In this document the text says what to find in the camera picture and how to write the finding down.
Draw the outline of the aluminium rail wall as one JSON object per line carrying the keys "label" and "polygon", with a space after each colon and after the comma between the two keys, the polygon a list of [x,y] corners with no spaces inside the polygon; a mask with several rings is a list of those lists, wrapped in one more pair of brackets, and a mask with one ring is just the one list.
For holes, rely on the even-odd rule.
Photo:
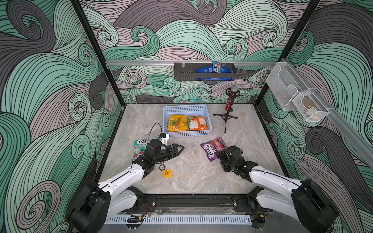
{"label": "aluminium rail wall", "polygon": [[[331,105],[324,99],[324,97],[312,88],[311,85],[302,77],[298,72],[297,68],[288,60],[282,59],[283,62],[289,65],[291,70],[291,75],[293,79],[300,85],[301,90],[294,94],[291,99],[295,108],[300,111],[300,113],[306,113],[306,120],[314,122],[316,115],[321,115],[317,117],[316,122],[320,122],[324,118],[328,118],[332,121],[335,127],[339,130],[341,135],[349,142],[353,149],[362,157],[363,161],[369,165],[370,168],[373,167],[373,147],[370,146],[358,133],[354,130],[348,122],[343,119],[343,117],[337,112],[336,109],[332,108]],[[311,102],[317,107],[307,108],[302,103],[304,97],[309,97]]]}
{"label": "aluminium rail wall", "polygon": [[[205,60],[106,60],[107,66],[174,66],[175,63],[181,63],[183,66],[186,63],[212,63],[212,61]],[[272,61],[221,61],[222,64],[233,63],[240,67],[271,67],[275,66],[277,62]]]}

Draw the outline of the yellow round sticker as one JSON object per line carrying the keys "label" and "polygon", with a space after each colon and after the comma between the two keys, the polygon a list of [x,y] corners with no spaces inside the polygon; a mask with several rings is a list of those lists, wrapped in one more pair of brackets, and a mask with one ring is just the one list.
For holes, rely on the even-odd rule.
{"label": "yellow round sticker", "polygon": [[171,175],[172,175],[172,172],[169,169],[166,169],[163,171],[163,177],[169,178],[171,177]]}

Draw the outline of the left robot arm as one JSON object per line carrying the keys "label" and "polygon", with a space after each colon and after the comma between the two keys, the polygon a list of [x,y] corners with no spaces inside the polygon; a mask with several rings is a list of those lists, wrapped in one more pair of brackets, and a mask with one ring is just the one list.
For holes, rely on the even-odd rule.
{"label": "left robot arm", "polygon": [[179,144],[167,146],[159,139],[150,140],[130,167],[104,182],[86,184],[71,201],[67,222],[80,233],[97,233],[107,219],[135,206],[142,196],[135,183],[149,175],[155,165],[178,157],[183,150]]}

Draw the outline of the clear plastic wall bin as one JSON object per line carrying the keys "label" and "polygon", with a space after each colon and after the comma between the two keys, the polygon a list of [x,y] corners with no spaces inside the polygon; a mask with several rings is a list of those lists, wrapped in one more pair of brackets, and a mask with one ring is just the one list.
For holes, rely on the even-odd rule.
{"label": "clear plastic wall bin", "polygon": [[283,111],[291,111],[296,108],[292,100],[301,90],[301,87],[295,78],[296,74],[290,64],[279,62],[276,63],[266,80],[269,89]]}

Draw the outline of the aluminium rail right wall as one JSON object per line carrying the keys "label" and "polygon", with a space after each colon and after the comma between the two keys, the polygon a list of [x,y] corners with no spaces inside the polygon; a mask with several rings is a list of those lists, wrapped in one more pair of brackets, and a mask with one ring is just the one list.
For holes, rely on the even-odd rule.
{"label": "aluminium rail right wall", "polygon": [[[297,68],[288,60],[282,59],[283,62],[289,65],[291,70],[291,75],[293,79],[300,85],[301,90],[294,94],[291,99],[295,108],[300,111],[300,113],[306,113],[306,120],[314,122],[316,115],[321,115],[317,117],[316,122],[320,122],[324,118],[328,118],[332,121],[335,127],[339,130],[341,135],[349,142],[353,149],[362,157],[363,161],[369,165],[370,168],[373,167],[373,147],[370,146],[358,133],[354,130],[348,122],[343,119],[343,117],[337,112],[336,109],[332,108],[331,105],[324,99],[324,97],[312,88],[311,85],[302,77],[298,72]],[[302,103],[304,97],[309,97],[311,102],[317,107],[307,108]]]}

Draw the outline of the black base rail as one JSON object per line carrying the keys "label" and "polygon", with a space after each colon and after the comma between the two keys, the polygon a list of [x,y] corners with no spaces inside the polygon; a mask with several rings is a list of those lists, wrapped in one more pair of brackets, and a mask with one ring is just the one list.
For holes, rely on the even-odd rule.
{"label": "black base rail", "polygon": [[153,209],[228,207],[237,212],[260,209],[258,202],[247,194],[144,194],[140,203],[146,203]]}

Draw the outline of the purple Fox's berries bag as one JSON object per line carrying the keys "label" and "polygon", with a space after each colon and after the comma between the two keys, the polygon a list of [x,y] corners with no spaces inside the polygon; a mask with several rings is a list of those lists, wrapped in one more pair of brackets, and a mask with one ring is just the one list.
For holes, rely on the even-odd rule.
{"label": "purple Fox's berries bag", "polygon": [[227,148],[225,142],[221,137],[211,140],[200,145],[205,151],[206,156],[210,162],[217,159],[217,155]]}

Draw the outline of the orange candy bag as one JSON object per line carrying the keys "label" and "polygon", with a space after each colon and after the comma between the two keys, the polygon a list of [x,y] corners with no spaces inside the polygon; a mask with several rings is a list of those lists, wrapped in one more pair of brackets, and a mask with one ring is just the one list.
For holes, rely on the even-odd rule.
{"label": "orange candy bag", "polygon": [[188,126],[190,131],[208,130],[206,118],[200,115],[189,115]]}

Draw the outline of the light blue plastic basket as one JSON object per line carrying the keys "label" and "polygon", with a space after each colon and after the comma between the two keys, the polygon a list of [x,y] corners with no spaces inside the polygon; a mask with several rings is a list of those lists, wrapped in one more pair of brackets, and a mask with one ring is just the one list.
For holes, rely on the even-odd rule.
{"label": "light blue plastic basket", "polygon": [[[168,130],[168,121],[171,115],[198,115],[205,117],[207,123],[207,130],[200,131],[179,131],[170,132]],[[208,136],[213,127],[211,124],[208,108],[206,104],[192,104],[192,105],[169,105],[163,107],[163,121],[162,121],[163,133],[168,134],[171,137],[198,137]]]}

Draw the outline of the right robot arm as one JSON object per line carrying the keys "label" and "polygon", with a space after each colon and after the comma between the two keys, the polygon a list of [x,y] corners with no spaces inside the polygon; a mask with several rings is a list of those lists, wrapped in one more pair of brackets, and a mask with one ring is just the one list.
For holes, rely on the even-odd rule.
{"label": "right robot arm", "polygon": [[339,216],[334,203],[312,180],[303,181],[269,171],[259,164],[246,161],[243,152],[231,146],[217,154],[225,172],[233,172],[257,186],[242,202],[256,214],[274,210],[298,220],[311,233],[331,230]]}

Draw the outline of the red black mini tripod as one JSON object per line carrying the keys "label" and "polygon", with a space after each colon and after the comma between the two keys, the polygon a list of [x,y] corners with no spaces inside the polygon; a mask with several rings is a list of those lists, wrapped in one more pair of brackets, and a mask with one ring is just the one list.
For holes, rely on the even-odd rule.
{"label": "red black mini tripod", "polygon": [[224,132],[226,133],[226,127],[227,127],[228,120],[232,118],[234,119],[238,118],[236,116],[230,115],[230,113],[233,112],[232,105],[234,104],[235,98],[239,97],[241,93],[239,91],[238,86],[233,85],[230,88],[226,89],[225,94],[228,96],[228,100],[225,106],[226,113],[225,114],[213,114],[213,116],[220,116],[223,119],[225,123]]}

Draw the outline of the small clear wall bin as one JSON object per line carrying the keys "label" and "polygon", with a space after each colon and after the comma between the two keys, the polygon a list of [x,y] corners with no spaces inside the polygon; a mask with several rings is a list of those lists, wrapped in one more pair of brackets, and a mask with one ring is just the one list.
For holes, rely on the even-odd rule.
{"label": "small clear wall bin", "polygon": [[292,99],[292,103],[307,122],[320,122],[330,113],[310,91],[299,91]]}

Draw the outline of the green Fox's candy bag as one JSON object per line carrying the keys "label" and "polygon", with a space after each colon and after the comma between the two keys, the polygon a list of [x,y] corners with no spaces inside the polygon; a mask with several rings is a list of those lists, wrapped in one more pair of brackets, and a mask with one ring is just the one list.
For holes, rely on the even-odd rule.
{"label": "green Fox's candy bag", "polygon": [[134,156],[132,161],[135,161],[139,156],[143,155],[149,140],[136,140],[134,141]]}

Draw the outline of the yellow candy bag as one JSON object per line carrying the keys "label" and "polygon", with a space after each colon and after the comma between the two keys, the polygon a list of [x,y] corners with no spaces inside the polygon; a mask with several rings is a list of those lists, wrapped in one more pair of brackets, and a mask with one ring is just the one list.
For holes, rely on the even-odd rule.
{"label": "yellow candy bag", "polygon": [[187,117],[185,115],[171,115],[169,117],[167,126],[169,132],[187,131]]}

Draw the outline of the black wall shelf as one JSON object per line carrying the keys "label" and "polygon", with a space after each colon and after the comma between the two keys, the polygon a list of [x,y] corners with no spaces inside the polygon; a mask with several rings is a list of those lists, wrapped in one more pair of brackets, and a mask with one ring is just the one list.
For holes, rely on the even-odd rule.
{"label": "black wall shelf", "polygon": [[236,75],[233,63],[174,63],[174,79],[177,81],[232,81]]}

